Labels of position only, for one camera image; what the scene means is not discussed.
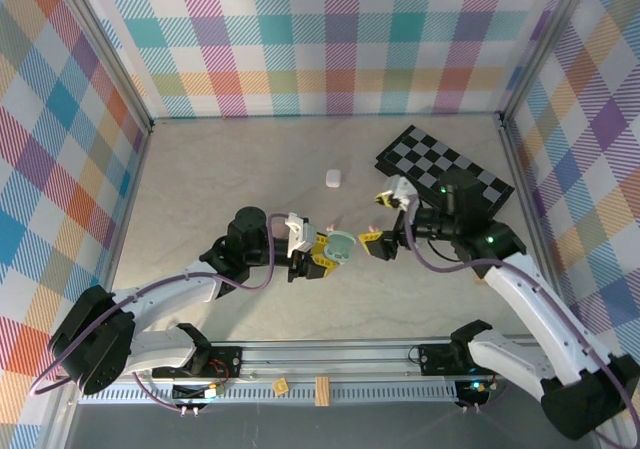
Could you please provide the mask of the green earbud charging case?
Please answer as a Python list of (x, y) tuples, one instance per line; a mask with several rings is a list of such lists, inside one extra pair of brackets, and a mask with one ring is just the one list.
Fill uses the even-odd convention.
[(337, 264), (346, 264), (351, 259), (351, 252), (356, 243), (355, 237), (344, 231), (329, 231), (327, 243), (323, 249), (324, 256)]

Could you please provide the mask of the black grey chessboard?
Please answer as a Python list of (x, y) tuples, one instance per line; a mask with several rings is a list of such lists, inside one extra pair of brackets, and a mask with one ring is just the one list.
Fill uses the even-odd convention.
[(386, 176), (406, 177), (420, 198), (431, 205), (438, 203), (439, 177), (443, 173), (454, 169), (467, 170), (480, 181), (485, 205), (491, 215), (495, 215), (515, 191), (497, 175), (414, 125), (378, 154), (375, 168)]

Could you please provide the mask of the black electronics box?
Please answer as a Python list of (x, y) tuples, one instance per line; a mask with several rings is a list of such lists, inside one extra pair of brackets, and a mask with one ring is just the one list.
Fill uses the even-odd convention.
[(199, 401), (211, 400), (221, 396), (225, 392), (225, 386), (212, 383), (206, 386), (181, 386), (173, 385), (171, 398), (173, 400)]
[(460, 407), (481, 406), (488, 402), (490, 389), (486, 381), (462, 380), (455, 382), (457, 400), (455, 403)]

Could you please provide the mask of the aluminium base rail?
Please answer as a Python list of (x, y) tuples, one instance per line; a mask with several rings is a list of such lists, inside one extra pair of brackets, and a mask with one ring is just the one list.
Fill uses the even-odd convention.
[[(265, 367), (276, 373), (326, 367), (331, 373), (376, 372), (381, 366), (396, 365), (399, 369), (419, 368), (417, 347), (421, 344), (456, 344), (453, 340), (432, 340), (420, 343), (412, 341), (284, 341), (260, 344), (234, 344), (210, 342), (195, 328), (183, 324), (169, 331), (143, 332), (136, 338), (115, 335), (90, 336), (72, 350), (61, 366), (81, 391), (87, 395), (97, 393), (111, 385), (124, 374), (149, 371), (161, 379), (207, 379), (194, 377), (191, 360), (198, 348), (209, 346), (240, 346), (242, 367), (240, 377), (248, 378), (253, 366)], [(466, 358), (476, 367), (469, 377), (500, 374), (500, 369), (487, 362), (476, 364), (466, 353)]]

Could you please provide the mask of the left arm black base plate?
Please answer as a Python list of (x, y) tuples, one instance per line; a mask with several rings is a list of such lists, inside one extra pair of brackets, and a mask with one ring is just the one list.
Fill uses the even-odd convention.
[(240, 346), (209, 346), (198, 348), (191, 360), (194, 377), (235, 379), (240, 377), (242, 348)]

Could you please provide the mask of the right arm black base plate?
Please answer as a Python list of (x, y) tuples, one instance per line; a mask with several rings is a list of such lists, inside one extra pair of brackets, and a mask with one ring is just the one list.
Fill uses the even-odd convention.
[(456, 344), (421, 344), (417, 347), (423, 376), (459, 376), (476, 371), (466, 353)]

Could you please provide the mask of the aluminium frame post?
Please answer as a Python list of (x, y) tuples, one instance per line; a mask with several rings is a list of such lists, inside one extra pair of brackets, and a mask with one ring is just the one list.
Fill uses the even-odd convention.
[(121, 62), (111, 43), (100, 19), (96, 15), (89, 0), (64, 0), (70, 11), (78, 21), (85, 37), (94, 49), (98, 59), (103, 63), (107, 73), (112, 78), (115, 87), (134, 118), (140, 123), (147, 134), (153, 132), (154, 121), (142, 97), (138, 93), (132, 79)]
[(534, 43), (531, 43), (531, 48), (524, 54), (523, 62), (514, 73), (515, 79), (512, 88), (508, 91), (509, 98), (504, 103), (503, 110), (497, 112), (502, 127), (506, 127), (514, 120), (579, 2), (580, 0), (549, 0), (549, 9), (543, 11), (545, 18), (539, 19), (532, 33)]

